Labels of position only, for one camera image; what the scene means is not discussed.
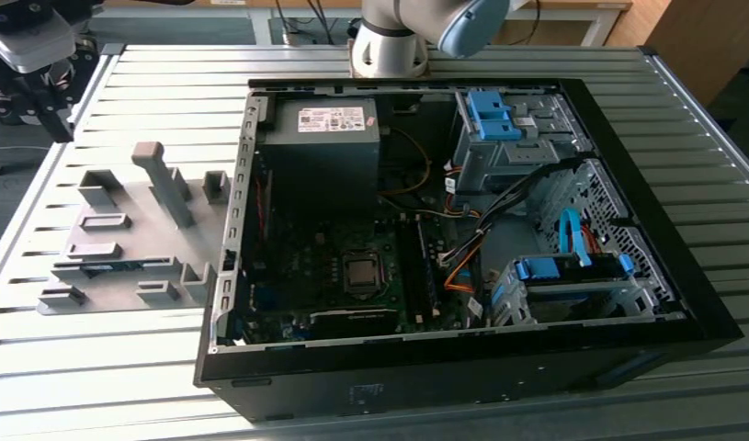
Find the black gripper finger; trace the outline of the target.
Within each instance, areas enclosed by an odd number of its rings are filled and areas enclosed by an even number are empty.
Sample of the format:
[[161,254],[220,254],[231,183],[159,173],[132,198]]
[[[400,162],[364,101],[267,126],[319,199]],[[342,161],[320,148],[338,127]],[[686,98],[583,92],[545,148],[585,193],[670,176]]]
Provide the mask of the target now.
[[39,125],[52,141],[59,141],[59,129],[53,114],[28,95],[4,90],[0,85],[0,123],[2,125]]
[[80,39],[76,42],[75,53],[67,58],[67,69],[55,79],[59,108],[59,131],[55,135],[57,142],[72,139],[73,126],[67,122],[73,105],[80,103],[83,94],[93,72],[97,67],[97,41],[95,39]]

